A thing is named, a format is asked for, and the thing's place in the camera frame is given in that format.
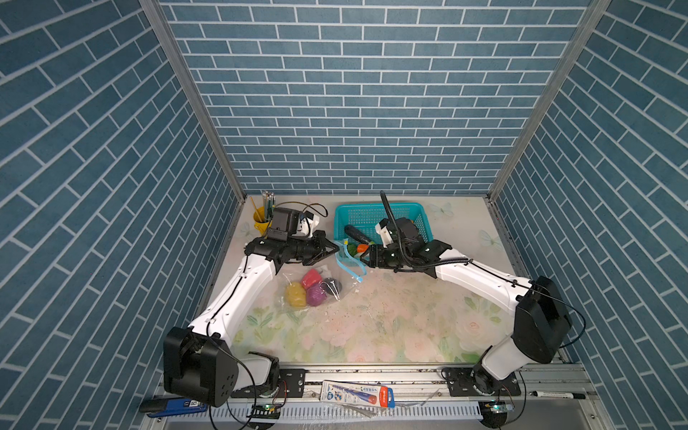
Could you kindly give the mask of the red toy pepper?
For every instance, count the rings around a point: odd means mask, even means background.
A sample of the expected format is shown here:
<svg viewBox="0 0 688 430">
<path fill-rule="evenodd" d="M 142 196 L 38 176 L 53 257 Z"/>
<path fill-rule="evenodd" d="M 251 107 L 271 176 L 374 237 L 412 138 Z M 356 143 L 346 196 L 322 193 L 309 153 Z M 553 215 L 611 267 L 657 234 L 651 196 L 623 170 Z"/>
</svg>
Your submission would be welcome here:
<svg viewBox="0 0 688 430">
<path fill-rule="evenodd" d="M 309 270 L 301 279 L 301 286 L 305 290 L 309 290 L 315 286 L 318 286 L 323 280 L 323 276 L 318 272 L 317 269 Z"/>
</svg>

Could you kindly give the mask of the teal plastic basket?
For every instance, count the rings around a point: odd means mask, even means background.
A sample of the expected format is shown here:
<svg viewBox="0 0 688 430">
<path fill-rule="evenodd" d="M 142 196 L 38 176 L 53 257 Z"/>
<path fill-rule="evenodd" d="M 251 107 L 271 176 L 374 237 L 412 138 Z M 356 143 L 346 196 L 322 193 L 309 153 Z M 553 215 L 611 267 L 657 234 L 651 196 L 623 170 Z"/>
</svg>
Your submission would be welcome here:
<svg viewBox="0 0 688 430">
<path fill-rule="evenodd" d="M 428 218 L 421 204 L 417 202 L 392 202 L 391 209 L 397 220 L 405 218 L 412 221 L 424 242 L 427 243 L 434 239 Z M 383 204 L 371 204 L 369 202 L 368 204 L 342 204 L 338 206 L 334 217 L 333 241 L 343 245 L 340 256 L 353 257 L 353 254 L 348 254 L 348 246 L 360 244 L 360 241 L 351 238 L 345 232 L 347 225 L 358 229 L 376 245 L 383 245 L 383 240 L 377 233 L 376 226 L 387 218 Z"/>
</svg>

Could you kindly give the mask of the blue box cutter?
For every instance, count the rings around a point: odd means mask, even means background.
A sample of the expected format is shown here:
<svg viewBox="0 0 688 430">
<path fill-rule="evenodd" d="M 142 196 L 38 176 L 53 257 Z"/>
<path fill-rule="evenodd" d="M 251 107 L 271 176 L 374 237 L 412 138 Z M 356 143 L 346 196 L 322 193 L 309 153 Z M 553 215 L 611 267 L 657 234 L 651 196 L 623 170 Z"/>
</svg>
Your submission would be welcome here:
<svg viewBox="0 0 688 430">
<path fill-rule="evenodd" d="M 139 412 L 151 419 L 203 413 L 207 410 L 206 404 L 181 397 L 148 399 L 139 406 Z"/>
</svg>

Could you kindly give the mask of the clear zip top bag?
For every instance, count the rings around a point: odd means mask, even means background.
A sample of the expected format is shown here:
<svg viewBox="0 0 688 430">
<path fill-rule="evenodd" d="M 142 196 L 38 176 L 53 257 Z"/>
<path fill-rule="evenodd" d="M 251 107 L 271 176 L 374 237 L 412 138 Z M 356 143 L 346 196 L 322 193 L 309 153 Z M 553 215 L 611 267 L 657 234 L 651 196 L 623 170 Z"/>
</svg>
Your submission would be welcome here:
<svg viewBox="0 0 688 430">
<path fill-rule="evenodd" d="M 314 266 L 292 264 L 276 279 L 276 304 L 285 312 L 305 311 L 342 301 L 359 287 L 367 267 L 358 260 L 352 239 L 336 241 L 339 251 Z"/>
</svg>

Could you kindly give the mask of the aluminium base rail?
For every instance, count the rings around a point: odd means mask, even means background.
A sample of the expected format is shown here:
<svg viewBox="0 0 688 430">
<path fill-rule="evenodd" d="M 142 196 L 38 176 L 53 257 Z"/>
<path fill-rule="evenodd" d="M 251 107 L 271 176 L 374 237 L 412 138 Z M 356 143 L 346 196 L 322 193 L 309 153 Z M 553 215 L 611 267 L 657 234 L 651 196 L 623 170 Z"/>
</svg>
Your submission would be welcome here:
<svg viewBox="0 0 688 430">
<path fill-rule="evenodd" d="M 145 417 L 145 429 L 610 429 L 613 424 L 580 364 L 527 365 L 499 394 L 469 383 L 469 365 L 285 365 L 277 399 L 232 399 L 203 413 Z M 319 401 L 323 381 L 392 388 L 396 407 Z M 585 393 L 541 399 L 533 391 Z"/>
</svg>

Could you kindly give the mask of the dark toy avocado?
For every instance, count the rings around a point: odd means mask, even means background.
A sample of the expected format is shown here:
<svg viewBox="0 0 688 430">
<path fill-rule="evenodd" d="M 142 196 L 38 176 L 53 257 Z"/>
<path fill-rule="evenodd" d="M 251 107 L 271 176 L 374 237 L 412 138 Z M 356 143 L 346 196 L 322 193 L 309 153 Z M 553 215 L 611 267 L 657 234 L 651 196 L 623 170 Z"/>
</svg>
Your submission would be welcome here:
<svg viewBox="0 0 688 430">
<path fill-rule="evenodd" d="M 336 299 L 340 299 L 340 295 L 342 292 L 342 284 L 337 279 L 325 278 L 320 283 L 320 287 L 324 290 L 326 294 L 333 296 Z"/>
</svg>

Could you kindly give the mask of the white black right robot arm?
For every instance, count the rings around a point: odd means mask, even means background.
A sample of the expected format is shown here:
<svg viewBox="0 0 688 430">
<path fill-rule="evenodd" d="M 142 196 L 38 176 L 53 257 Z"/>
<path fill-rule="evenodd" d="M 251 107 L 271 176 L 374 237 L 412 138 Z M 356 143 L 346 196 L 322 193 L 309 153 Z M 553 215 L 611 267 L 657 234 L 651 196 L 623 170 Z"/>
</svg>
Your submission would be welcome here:
<svg viewBox="0 0 688 430">
<path fill-rule="evenodd" d="M 500 272 L 433 240 L 413 247 L 371 245 L 364 263 L 394 272 L 420 272 L 456 284 L 499 306 L 513 317 L 513 328 L 490 346 L 469 374 L 472 387 L 493 395 L 530 363 L 549 364 L 571 330 L 572 321 L 555 283 Z"/>
</svg>

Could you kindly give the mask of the black marker on rail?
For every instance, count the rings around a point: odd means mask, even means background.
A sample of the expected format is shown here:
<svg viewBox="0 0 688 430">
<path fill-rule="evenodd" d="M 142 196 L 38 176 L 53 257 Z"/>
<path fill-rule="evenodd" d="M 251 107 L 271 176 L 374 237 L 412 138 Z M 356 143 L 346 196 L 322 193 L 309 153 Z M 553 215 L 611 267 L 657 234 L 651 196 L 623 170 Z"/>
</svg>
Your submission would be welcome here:
<svg viewBox="0 0 688 430">
<path fill-rule="evenodd" d="M 561 399 L 561 400 L 585 400 L 587 395 L 578 392 L 550 392 L 550 391 L 533 391 L 533 397 L 541 399 Z"/>
</svg>

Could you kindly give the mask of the yellow metal pen bucket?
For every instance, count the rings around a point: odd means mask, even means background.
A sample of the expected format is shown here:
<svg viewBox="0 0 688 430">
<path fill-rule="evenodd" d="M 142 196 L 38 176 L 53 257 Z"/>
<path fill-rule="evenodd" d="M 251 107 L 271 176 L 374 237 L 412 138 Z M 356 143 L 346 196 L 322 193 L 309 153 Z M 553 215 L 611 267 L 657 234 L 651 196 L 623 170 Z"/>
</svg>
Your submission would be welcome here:
<svg viewBox="0 0 688 430">
<path fill-rule="evenodd" d="M 251 202 L 254 209 L 254 227 L 264 236 L 268 227 L 272 225 L 276 204 L 275 195 L 272 192 L 263 191 L 261 193 L 261 205 L 258 205 L 256 199 L 252 196 L 249 197 L 249 202 Z"/>
</svg>

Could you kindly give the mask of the black toy eggplant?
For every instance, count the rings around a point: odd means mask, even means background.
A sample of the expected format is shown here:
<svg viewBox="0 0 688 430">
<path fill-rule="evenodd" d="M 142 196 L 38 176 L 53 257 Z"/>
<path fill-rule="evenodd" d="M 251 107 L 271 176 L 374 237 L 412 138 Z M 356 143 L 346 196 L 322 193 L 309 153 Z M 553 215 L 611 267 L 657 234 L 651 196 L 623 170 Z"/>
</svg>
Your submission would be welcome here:
<svg viewBox="0 0 688 430">
<path fill-rule="evenodd" d="M 356 240 L 360 244 L 370 245 L 374 243 L 372 238 L 369 238 L 369 236 L 367 236 L 360 229 L 354 227 L 353 225 L 346 225 L 344 228 L 344 232 L 349 238 Z"/>
</svg>

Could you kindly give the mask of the yellow toy potato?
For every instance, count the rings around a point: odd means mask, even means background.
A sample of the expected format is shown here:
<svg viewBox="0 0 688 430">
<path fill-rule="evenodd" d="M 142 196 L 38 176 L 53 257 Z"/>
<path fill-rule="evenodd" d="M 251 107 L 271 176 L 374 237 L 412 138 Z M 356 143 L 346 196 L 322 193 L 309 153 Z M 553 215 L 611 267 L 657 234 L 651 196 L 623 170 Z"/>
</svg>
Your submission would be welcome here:
<svg viewBox="0 0 688 430">
<path fill-rule="evenodd" d="M 306 290 L 300 282 L 291 282 L 285 288 L 285 300 L 293 308 L 307 306 Z"/>
</svg>

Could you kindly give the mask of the purple toy onion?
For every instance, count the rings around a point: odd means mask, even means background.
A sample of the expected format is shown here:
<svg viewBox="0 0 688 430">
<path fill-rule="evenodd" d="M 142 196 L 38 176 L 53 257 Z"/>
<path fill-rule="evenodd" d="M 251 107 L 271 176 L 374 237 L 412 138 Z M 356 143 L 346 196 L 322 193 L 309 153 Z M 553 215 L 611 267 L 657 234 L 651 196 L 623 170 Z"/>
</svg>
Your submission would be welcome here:
<svg viewBox="0 0 688 430">
<path fill-rule="evenodd" d="M 306 291 L 306 304 L 308 306 L 320 306 L 328 299 L 328 294 L 321 284 L 315 285 Z"/>
</svg>

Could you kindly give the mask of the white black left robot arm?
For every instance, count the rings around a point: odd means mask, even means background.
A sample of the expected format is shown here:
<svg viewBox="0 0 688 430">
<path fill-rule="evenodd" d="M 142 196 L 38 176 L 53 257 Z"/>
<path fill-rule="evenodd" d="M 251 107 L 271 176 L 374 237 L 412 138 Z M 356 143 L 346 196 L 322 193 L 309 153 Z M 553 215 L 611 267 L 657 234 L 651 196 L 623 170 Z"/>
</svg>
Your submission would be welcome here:
<svg viewBox="0 0 688 430">
<path fill-rule="evenodd" d="M 244 358 L 234 353 L 231 345 L 239 326 L 284 265 L 314 266 L 339 251 L 322 230 L 308 237 L 249 242 L 238 269 L 218 297 L 187 327 L 174 327 L 166 335 L 165 391 L 217 408 L 237 395 L 258 398 L 273 394 L 280 380 L 280 362 L 263 353 Z"/>
</svg>

